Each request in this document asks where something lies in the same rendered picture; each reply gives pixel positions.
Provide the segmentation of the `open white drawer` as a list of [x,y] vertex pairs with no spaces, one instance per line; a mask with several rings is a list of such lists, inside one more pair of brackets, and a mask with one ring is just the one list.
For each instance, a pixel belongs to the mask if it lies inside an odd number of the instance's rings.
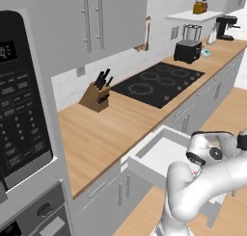
[[152,185],[165,189],[167,170],[171,163],[186,163],[191,171],[199,166],[189,162],[185,156],[190,136],[162,125],[131,149],[128,168]]

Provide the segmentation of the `grey drawer front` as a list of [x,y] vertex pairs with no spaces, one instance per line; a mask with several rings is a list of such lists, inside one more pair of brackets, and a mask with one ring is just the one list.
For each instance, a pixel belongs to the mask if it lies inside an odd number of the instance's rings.
[[[106,186],[112,182],[121,172],[121,162],[117,162],[107,172],[105,172],[100,178],[93,182],[74,202],[73,202],[73,214],[77,215],[84,207],[92,202]],[[106,182],[103,188],[101,188],[94,196],[88,198],[88,194],[97,188],[102,182]]]

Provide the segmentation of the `wooden knife block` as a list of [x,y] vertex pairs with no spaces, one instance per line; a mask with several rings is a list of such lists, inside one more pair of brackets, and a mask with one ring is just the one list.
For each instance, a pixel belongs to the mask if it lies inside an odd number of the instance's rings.
[[105,71],[101,71],[94,82],[90,84],[82,98],[79,101],[80,105],[83,105],[97,113],[101,112],[109,106],[110,96],[110,83],[113,77],[106,80],[110,69],[107,68]]

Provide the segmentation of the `black hob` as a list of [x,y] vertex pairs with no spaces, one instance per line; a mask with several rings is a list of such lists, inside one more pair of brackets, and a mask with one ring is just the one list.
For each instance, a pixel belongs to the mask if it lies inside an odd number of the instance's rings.
[[203,75],[193,69],[159,63],[125,79],[112,91],[161,109]]

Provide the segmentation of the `grey base cupboard door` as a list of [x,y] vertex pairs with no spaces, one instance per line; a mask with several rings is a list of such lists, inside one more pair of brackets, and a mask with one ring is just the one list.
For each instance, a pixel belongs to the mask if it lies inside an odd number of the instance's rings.
[[[126,176],[130,175],[130,197],[126,198]],[[151,188],[151,183],[129,169],[121,173],[123,203],[120,210],[120,223],[123,223]]]
[[75,217],[75,236],[113,236],[119,225],[119,192],[116,178]]

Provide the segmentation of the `grey base cupboard run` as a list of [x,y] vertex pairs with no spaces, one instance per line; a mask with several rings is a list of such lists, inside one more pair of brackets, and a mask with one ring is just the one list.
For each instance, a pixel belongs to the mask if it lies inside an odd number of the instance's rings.
[[165,118],[163,124],[188,135],[198,131],[232,90],[244,52],[235,55]]

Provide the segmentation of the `black toaster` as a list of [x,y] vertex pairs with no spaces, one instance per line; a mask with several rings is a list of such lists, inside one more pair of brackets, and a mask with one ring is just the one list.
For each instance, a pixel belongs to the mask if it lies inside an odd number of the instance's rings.
[[174,60],[192,64],[201,56],[202,43],[190,39],[183,39],[176,44]]

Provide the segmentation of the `black and silver microwave oven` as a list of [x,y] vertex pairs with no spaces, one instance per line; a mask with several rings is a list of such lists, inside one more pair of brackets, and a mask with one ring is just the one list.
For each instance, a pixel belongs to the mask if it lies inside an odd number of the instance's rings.
[[22,15],[0,11],[0,193],[9,191],[54,159]]

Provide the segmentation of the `clear glass blender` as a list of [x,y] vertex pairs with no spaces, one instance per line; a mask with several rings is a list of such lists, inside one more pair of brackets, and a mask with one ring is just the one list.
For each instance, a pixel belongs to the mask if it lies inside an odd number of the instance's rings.
[[199,41],[202,32],[201,25],[187,24],[183,27],[182,38],[186,40]]

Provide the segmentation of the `white bottle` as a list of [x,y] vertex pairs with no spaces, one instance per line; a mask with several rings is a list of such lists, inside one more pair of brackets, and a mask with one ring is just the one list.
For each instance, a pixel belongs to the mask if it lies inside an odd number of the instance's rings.
[[211,30],[211,32],[207,38],[206,44],[212,45],[213,43],[215,43],[216,42],[216,36],[217,36],[217,28],[213,27],[213,29]]

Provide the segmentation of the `black oven knob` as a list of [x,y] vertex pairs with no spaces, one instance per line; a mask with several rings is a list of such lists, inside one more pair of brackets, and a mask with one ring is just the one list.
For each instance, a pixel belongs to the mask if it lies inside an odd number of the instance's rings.
[[44,203],[37,211],[39,217],[45,218],[53,212],[53,208],[49,202]]

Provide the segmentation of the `yellow jar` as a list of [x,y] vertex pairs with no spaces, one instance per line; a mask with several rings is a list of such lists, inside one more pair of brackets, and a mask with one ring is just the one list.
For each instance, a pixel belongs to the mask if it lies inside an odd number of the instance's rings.
[[201,1],[196,1],[193,7],[193,14],[201,14],[203,12],[203,3]]

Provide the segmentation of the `black coffee machine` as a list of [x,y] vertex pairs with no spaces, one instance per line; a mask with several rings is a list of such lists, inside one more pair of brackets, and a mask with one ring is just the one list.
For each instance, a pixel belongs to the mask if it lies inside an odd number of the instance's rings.
[[237,17],[232,15],[222,15],[216,18],[218,24],[217,38],[222,40],[233,41],[233,36],[225,34],[230,28],[236,28]]

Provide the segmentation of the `grey wall cupboard door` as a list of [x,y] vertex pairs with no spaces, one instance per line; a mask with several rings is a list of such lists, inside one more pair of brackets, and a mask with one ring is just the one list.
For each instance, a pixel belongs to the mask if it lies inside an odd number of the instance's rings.
[[148,0],[103,0],[104,49],[98,35],[97,0],[89,0],[93,59],[118,54],[144,43]]
[[87,50],[83,0],[36,0],[35,26],[41,70],[49,77],[91,60]]

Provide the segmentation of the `white wall shelf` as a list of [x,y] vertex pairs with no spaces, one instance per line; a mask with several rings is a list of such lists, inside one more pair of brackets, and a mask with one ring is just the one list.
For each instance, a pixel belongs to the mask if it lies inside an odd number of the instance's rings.
[[170,20],[183,21],[188,23],[203,23],[223,15],[222,12],[207,11],[205,13],[194,14],[192,11],[167,15]]

